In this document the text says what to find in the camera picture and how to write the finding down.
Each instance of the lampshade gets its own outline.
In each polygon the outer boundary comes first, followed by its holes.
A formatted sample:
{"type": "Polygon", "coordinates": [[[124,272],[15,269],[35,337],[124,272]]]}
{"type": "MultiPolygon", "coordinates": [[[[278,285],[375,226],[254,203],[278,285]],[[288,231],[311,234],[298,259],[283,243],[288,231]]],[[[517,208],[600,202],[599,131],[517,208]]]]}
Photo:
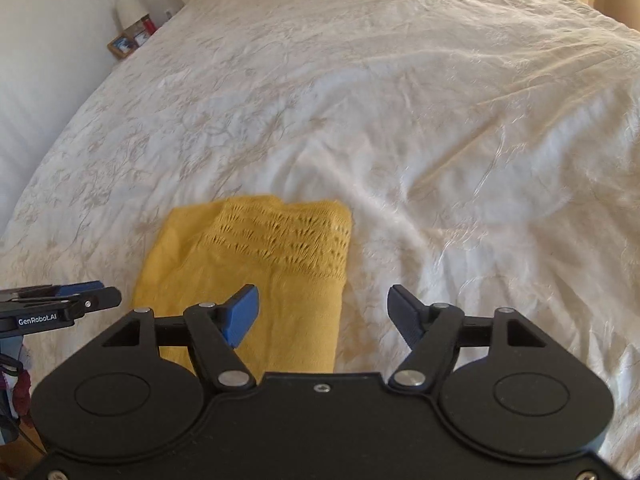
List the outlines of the lampshade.
{"type": "Polygon", "coordinates": [[[139,0],[118,0],[116,12],[123,30],[129,28],[149,13],[139,0]]]}

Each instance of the wrinkled fabric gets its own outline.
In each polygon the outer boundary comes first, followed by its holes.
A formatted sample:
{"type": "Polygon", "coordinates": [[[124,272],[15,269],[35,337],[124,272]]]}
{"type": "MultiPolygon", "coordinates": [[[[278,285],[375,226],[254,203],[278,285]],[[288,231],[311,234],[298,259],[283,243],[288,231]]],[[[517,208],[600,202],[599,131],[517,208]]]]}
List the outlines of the wrinkled fabric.
{"type": "Polygon", "coordinates": [[[576,0],[193,0],[81,107],[2,238],[2,285],[125,297],[29,336],[33,379],[124,312],[173,207],[340,200],[338,371],[407,353],[395,283],[517,307],[607,381],[602,455],[639,472],[639,85],[640,35],[576,0]]]}

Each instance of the bed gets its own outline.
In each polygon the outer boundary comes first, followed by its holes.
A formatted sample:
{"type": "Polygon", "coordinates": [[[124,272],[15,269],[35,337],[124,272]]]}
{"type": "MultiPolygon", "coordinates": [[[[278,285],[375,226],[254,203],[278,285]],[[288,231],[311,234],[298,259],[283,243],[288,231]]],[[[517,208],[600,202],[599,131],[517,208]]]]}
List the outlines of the bed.
{"type": "Polygon", "coordinates": [[[338,199],[336,370],[406,354],[395,283],[516,306],[607,381],[602,455],[640,472],[639,98],[640,34],[577,0],[193,0],[79,109],[2,237],[3,285],[125,297],[28,338],[34,381],[123,313],[174,206],[338,199]]]}

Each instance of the clothing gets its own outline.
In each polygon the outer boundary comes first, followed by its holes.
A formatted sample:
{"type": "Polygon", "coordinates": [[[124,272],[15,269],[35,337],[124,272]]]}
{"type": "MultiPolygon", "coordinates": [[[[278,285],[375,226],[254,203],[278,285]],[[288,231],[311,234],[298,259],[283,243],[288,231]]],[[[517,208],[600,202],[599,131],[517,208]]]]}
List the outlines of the clothing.
{"type": "MultiPolygon", "coordinates": [[[[171,211],[138,278],[134,306],[175,316],[257,286],[260,314],[237,352],[249,370],[334,368],[351,215],[338,202],[236,197],[171,211]]],[[[163,348],[190,367],[185,348],[163,348]]]]}

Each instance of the yellow garment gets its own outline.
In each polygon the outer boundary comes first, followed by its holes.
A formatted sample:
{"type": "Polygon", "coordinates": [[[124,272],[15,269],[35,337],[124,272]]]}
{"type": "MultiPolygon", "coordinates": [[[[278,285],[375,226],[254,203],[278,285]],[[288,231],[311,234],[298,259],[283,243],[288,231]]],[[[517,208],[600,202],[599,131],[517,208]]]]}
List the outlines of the yellow garment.
{"type": "MultiPolygon", "coordinates": [[[[176,316],[253,283],[260,314],[237,352],[254,376],[331,372],[350,232],[351,215],[338,202],[257,196],[176,208],[146,258],[133,305],[176,316]]],[[[185,348],[161,354],[191,368],[185,348]]]]}

